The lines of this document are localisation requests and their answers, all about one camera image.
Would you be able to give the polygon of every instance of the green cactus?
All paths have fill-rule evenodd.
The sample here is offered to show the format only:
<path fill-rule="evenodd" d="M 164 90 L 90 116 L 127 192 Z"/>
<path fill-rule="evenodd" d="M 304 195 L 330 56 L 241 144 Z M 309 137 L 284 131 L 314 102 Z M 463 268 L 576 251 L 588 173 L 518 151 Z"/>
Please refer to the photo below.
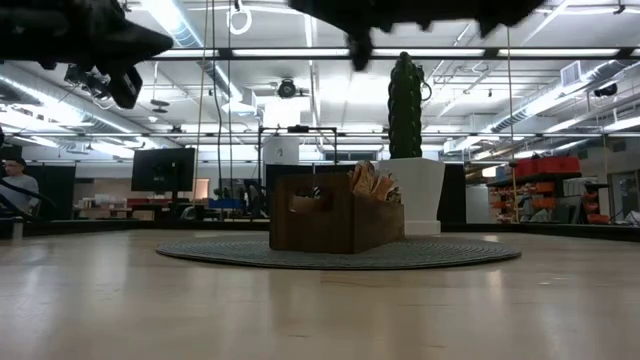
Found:
<path fill-rule="evenodd" d="M 422 157 L 422 82 L 424 71 L 400 54 L 389 84 L 389 151 L 392 159 Z"/>

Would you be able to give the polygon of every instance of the wooden crate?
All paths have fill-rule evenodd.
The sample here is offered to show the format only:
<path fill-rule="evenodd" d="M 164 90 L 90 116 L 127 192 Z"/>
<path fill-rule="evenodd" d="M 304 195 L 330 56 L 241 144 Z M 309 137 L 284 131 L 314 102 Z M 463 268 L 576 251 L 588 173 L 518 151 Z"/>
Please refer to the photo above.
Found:
<path fill-rule="evenodd" d="M 313 187 L 320 199 L 295 195 Z M 354 195 L 347 174 L 282 176 L 272 199 L 273 250 L 357 254 L 404 239 L 403 206 Z"/>

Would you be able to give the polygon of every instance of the floor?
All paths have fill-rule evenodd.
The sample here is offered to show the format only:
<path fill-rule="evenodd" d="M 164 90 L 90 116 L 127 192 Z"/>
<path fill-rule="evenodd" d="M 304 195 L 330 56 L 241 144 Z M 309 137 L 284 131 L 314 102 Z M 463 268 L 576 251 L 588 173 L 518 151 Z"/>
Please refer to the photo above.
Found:
<path fill-rule="evenodd" d="M 153 251 L 161 242 L 221 234 L 134 231 L 0 242 L 0 359 L 640 354 L 640 244 L 485 235 L 517 246 L 523 257 L 393 272 L 215 266 Z"/>

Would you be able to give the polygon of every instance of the person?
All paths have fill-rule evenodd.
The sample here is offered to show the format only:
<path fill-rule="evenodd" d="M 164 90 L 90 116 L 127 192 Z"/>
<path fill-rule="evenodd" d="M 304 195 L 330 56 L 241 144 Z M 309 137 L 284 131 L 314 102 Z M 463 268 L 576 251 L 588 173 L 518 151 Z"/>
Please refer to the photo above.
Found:
<path fill-rule="evenodd" d="M 26 166 L 27 163 L 22 158 L 6 160 L 4 163 L 4 169 L 7 176 L 3 180 L 16 187 L 39 194 L 38 182 L 36 179 L 24 174 L 24 168 Z M 0 194 L 4 195 L 4 197 L 6 197 L 7 200 L 9 200 L 18 209 L 29 214 L 40 201 L 29 195 L 19 193 L 2 185 L 0 185 Z"/>

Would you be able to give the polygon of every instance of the gray rug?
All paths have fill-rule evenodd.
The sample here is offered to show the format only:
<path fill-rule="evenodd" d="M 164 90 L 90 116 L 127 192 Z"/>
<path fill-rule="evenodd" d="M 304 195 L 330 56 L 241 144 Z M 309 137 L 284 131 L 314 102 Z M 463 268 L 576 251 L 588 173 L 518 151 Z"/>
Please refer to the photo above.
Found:
<path fill-rule="evenodd" d="M 274 251 L 268 235 L 215 237 L 162 244 L 162 255 L 218 264 L 309 270 L 406 270 L 473 265 L 519 257 L 504 244 L 453 237 L 423 237 L 357 255 Z"/>

